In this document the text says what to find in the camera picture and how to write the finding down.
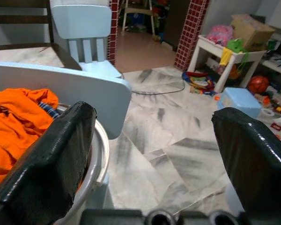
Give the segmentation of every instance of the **wall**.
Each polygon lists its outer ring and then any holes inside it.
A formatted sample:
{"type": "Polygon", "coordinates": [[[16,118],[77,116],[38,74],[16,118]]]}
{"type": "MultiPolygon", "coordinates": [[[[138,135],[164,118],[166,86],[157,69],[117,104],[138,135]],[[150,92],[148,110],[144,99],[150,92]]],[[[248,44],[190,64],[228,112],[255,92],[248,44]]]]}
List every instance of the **wall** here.
{"type": "Polygon", "coordinates": [[[280,0],[262,0],[260,6],[256,11],[256,15],[265,16],[266,23],[269,23],[279,1],[280,0]]]}
{"type": "Polygon", "coordinates": [[[118,9],[119,0],[110,0],[109,6],[111,8],[111,34],[108,36],[107,44],[107,59],[111,64],[116,64],[116,49],[118,42],[118,9]]]}
{"type": "Polygon", "coordinates": [[[210,0],[190,2],[174,63],[174,66],[182,71],[187,70],[191,61],[209,3],[210,0]]]}
{"type": "Polygon", "coordinates": [[[201,34],[208,34],[218,24],[230,24],[231,15],[255,14],[262,0],[211,0],[201,34]]]}

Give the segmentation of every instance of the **clothing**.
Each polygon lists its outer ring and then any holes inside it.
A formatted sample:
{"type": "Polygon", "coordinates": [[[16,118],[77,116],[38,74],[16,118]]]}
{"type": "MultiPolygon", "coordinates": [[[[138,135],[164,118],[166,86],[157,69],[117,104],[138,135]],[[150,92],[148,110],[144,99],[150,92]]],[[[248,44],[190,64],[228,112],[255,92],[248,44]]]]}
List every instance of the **clothing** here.
{"type": "Polygon", "coordinates": [[[39,102],[58,106],[57,96],[48,89],[6,89],[0,91],[0,183],[26,149],[53,122],[39,102]]]}
{"type": "Polygon", "coordinates": [[[44,109],[53,119],[56,119],[60,116],[60,113],[57,110],[53,109],[51,106],[44,102],[39,102],[38,106],[44,109]]]}
{"type": "Polygon", "coordinates": [[[223,53],[220,61],[220,66],[226,66],[231,58],[232,51],[226,47],[223,48],[223,53]]]}

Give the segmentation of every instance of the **white table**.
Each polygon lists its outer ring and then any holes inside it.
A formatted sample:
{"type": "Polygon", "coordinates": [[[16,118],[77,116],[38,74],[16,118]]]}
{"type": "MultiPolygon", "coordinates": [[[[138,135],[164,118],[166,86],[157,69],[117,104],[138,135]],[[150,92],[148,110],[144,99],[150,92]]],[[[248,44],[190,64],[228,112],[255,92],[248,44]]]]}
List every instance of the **white table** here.
{"type": "MultiPolygon", "coordinates": [[[[222,52],[223,52],[223,47],[221,45],[216,45],[214,42],[208,40],[207,38],[205,38],[204,35],[199,35],[199,40],[197,42],[195,51],[193,52],[192,55],[192,60],[191,63],[188,67],[188,71],[194,72],[195,71],[195,67],[197,64],[197,59],[198,59],[198,55],[199,55],[199,51],[201,49],[204,49],[207,52],[212,53],[213,55],[221,58],[222,57],[222,52]]],[[[258,66],[263,54],[266,51],[260,51],[260,52],[249,52],[248,55],[248,59],[247,62],[254,62],[249,71],[247,72],[245,78],[243,79],[243,81],[240,84],[240,87],[245,88],[248,85],[249,80],[251,79],[254,71],[256,70],[256,67],[258,66]]],[[[232,53],[232,56],[230,58],[230,61],[228,63],[228,65],[226,66],[223,74],[221,75],[218,83],[216,84],[214,90],[216,92],[222,92],[224,85],[227,81],[227,78],[230,74],[230,71],[233,67],[234,64],[236,63],[241,63],[242,58],[245,56],[245,53],[232,53]]]]}

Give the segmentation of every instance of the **cardboard box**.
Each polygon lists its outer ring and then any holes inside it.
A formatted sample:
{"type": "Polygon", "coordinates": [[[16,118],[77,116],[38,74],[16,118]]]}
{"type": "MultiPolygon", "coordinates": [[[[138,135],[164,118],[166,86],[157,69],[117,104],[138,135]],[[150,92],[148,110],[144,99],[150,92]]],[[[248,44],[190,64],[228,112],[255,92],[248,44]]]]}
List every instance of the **cardboard box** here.
{"type": "Polygon", "coordinates": [[[241,38],[244,42],[244,49],[249,52],[263,51],[274,29],[249,15],[233,15],[231,26],[233,27],[234,39],[241,38]]]}

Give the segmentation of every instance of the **electric cord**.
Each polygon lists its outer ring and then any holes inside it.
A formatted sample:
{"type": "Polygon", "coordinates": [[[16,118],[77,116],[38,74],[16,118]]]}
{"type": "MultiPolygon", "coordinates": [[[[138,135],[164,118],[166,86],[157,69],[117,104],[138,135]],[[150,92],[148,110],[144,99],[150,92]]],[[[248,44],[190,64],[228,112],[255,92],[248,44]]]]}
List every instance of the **electric cord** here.
{"type": "Polygon", "coordinates": [[[182,79],[182,84],[183,84],[183,88],[180,90],[174,90],[174,91],[169,91],[169,92],[163,92],[163,93],[141,93],[141,92],[137,92],[137,91],[132,91],[132,93],[134,94],[138,94],[138,95],[165,95],[165,94],[171,94],[171,93],[177,93],[180,91],[183,91],[185,89],[185,82],[182,79]]]}

